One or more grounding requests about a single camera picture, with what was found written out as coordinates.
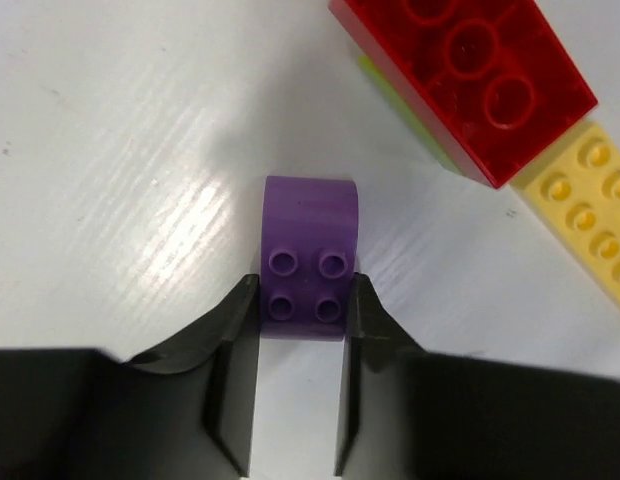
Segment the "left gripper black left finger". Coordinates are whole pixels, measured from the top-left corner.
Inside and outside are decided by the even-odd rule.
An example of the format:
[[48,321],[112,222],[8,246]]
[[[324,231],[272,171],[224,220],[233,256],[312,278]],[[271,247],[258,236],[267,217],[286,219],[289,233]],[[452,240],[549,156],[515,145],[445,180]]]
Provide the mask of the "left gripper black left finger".
[[250,465],[259,279],[120,362],[0,349],[0,479],[241,479]]

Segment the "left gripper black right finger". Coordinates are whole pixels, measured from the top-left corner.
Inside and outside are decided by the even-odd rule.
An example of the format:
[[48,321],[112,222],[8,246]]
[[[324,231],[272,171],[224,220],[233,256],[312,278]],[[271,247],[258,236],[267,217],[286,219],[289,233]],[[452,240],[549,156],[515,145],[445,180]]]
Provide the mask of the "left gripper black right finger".
[[343,479],[620,479],[620,381],[423,349],[370,281],[348,304]]

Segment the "purple lego plate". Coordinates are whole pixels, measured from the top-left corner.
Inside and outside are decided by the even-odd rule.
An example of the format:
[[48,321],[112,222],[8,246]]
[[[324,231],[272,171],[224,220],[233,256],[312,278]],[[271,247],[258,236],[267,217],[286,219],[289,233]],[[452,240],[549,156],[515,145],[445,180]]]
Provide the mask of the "purple lego plate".
[[353,181],[266,178],[260,271],[263,334],[343,337],[358,227]]

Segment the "yellow long lego plate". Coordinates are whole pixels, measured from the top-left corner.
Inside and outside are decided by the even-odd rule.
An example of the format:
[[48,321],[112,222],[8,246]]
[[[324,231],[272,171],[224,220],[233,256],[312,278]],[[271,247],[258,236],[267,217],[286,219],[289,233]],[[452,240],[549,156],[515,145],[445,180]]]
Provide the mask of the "yellow long lego plate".
[[620,308],[620,150],[582,120],[510,185]]

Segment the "red tall lego brick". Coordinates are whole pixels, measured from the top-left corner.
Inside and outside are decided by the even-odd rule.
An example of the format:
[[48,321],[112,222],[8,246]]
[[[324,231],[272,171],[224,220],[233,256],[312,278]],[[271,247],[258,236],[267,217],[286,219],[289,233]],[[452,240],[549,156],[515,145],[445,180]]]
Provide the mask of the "red tall lego brick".
[[468,178],[495,189],[598,103],[533,1],[332,1]]

